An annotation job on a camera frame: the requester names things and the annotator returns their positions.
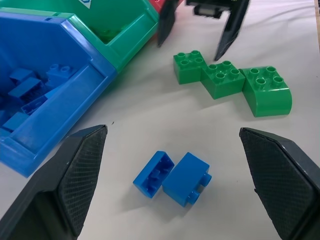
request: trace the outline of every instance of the green plastic bin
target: green plastic bin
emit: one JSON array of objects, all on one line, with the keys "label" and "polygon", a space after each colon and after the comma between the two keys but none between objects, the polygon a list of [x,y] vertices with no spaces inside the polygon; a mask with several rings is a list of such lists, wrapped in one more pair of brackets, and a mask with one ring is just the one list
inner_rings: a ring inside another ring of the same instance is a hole
[{"label": "green plastic bin", "polygon": [[68,17],[120,72],[156,33],[158,13],[148,0],[0,0],[3,12]]}]

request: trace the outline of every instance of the blue plastic bin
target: blue plastic bin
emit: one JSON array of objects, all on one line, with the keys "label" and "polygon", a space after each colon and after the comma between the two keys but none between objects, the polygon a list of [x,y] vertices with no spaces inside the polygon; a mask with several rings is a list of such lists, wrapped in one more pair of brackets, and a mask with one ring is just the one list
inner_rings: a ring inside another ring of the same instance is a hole
[{"label": "blue plastic bin", "polygon": [[0,26],[0,111],[29,115],[0,125],[0,161],[28,177],[117,71],[65,18],[0,12]]}]

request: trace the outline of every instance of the white table surface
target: white table surface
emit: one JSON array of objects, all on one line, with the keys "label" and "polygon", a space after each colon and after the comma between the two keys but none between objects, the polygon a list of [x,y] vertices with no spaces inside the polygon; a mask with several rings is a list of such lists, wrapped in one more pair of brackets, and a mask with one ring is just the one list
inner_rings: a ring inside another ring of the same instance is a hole
[{"label": "white table surface", "polygon": [[[173,55],[199,50],[211,63],[227,16],[192,16],[192,7],[180,6],[165,44],[149,42],[71,130],[107,124],[109,131],[79,240],[280,240],[254,192],[239,130],[294,140],[320,165],[314,0],[252,0],[238,39],[219,61],[275,66],[293,96],[287,116],[255,118],[242,93],[213,100],[199,82],[178,84]],[[175,163],[191,152],[210,164],[212,181],[194,206],[181,207],[161,189],[148,199],[133,186],[158,150]],[[27,181],[0,164],[0,217]]]}]

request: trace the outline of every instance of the bin label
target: bin label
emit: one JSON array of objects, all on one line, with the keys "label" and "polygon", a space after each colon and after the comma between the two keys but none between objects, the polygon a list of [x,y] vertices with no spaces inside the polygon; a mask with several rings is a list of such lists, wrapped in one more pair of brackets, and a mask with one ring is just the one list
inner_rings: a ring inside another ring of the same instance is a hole
[{"label": "bin label", "polygon": [[92,0],[79,0],[83,5],[85,5],[88,9],[90,8]]}]

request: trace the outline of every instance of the textured gripper pad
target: textured gripper pad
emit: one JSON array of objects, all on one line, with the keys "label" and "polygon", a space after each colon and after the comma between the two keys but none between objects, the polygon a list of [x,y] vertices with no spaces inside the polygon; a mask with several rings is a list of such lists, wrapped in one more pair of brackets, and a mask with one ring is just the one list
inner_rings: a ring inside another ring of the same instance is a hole
[{"label": "textured gripper pad", "polygon": [[240,138],[256,192],[279,236],[290,240],[315,200],[313,187],[275,142],[247,130]]},{"label": "textured gripper pad", "polygon": [[100,129],[81,144],[58,187],[58,196],[73,234],[83,228],[94,195],[107,131]]}]

